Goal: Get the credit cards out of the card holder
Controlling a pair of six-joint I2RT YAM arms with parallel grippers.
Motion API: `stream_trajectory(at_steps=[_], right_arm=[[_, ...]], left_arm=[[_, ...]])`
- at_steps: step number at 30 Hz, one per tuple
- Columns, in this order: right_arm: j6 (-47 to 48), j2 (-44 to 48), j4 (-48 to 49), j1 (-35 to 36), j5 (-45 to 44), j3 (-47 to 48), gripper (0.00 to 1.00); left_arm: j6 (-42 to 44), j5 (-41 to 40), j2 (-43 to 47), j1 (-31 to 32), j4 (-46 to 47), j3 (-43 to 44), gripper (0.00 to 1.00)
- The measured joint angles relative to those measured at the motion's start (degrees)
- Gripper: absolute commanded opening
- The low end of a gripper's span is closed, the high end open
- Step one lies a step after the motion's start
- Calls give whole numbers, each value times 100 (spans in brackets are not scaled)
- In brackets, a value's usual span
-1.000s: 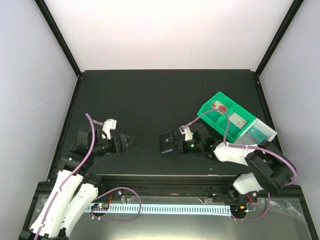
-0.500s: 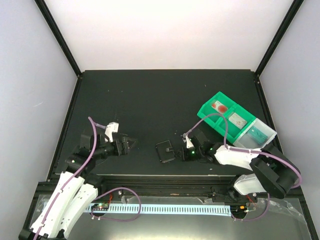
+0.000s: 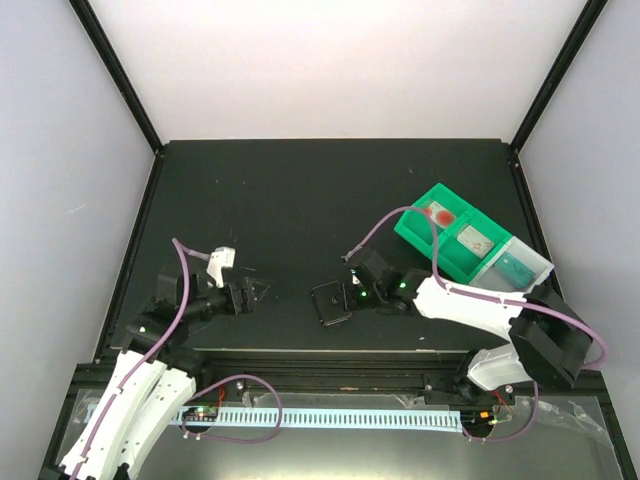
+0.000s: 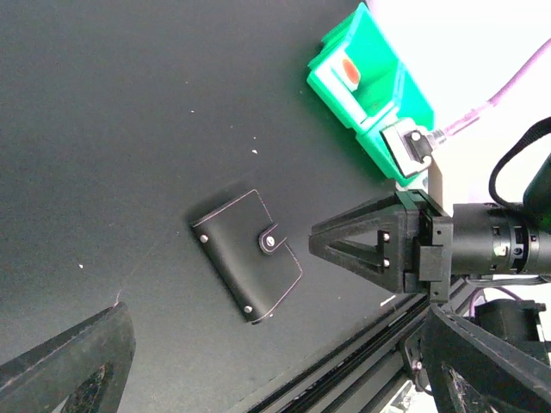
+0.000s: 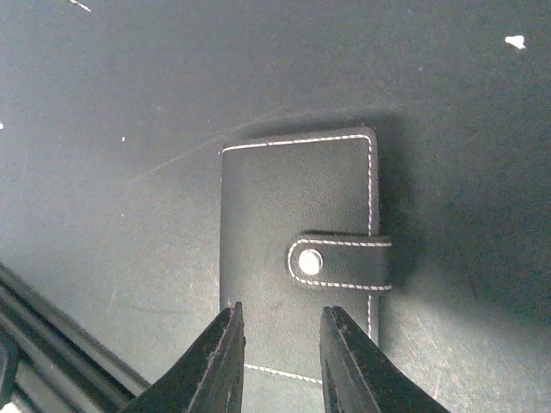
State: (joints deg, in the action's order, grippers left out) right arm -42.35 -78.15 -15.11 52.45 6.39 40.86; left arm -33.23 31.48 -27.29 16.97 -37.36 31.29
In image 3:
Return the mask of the black leather card holder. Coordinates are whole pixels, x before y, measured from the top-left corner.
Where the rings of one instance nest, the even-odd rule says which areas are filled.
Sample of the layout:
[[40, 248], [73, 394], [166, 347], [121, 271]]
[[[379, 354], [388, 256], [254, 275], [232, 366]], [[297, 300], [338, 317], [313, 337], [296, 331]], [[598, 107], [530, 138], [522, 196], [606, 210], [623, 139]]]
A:
[[311, 289], [311, 297], [322, 327], [330, 327], [352, 316], [346, 303], [346, 292], [340, 281], [332, 281]]

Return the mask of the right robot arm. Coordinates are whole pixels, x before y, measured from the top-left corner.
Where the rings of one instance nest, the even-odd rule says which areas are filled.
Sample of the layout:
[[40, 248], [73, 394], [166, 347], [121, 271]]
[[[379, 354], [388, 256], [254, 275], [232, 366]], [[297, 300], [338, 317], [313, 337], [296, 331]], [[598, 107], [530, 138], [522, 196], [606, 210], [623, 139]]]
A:
[[519, 383], [568, 390], [583, 370], [600, 364], [587, 358], [600, 342], [596, 333], [544, 286], [530, 293], [464, 286], [436, 270], [399, 271], [368, 247], [346, 254], [344, 263], [354, 279], [343, 288], [348, 312], [442, 320], [503, 340], [498, 347], [472, 348], [442, 388], [463, 405]]

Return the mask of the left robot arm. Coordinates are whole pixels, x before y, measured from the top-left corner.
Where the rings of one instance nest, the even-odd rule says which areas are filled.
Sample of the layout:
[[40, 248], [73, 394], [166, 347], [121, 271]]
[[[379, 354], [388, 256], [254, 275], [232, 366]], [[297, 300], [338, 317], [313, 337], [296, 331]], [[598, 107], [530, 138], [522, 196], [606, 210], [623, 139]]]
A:
[[267, 284], [252, 277], [159, 274], [156, 292], [127, 327], [107, 387], [79, 438], [42, 479], [135, 479], [161, 434], [191, 398], [207, 397], [215, 376], [186, 346], [194, 323], [256, 310]]

